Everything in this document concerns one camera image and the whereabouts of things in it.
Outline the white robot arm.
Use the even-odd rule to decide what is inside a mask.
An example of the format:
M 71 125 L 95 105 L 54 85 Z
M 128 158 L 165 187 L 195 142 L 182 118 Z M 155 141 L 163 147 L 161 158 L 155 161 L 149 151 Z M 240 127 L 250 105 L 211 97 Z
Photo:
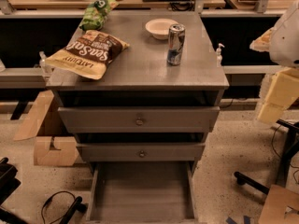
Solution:
M 294 1 L 275 25 L 253 40 L 249 48 L 268 52 L 270 60 L 282 66 L 263 79 L 256 108 L 256 119 L 272 125 L 299 98 L 299 1 Z

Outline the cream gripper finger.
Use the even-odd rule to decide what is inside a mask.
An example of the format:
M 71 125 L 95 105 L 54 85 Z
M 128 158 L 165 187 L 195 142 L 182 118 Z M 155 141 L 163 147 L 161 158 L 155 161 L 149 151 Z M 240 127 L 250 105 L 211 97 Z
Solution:
M 298 98 L 298 69 L 284 68 L 275 74 L 267 74 L 260 89 L 257 120 L 264 124 L 276 123 Z
M 272 28 L 265 31 L 261 36 L 259 36 L 258 38 L 256 38 L 251 42 L 249 48 L 259 52 L 268 52 L 270 47 L 270 38 L 272 32 L 273 32 Z

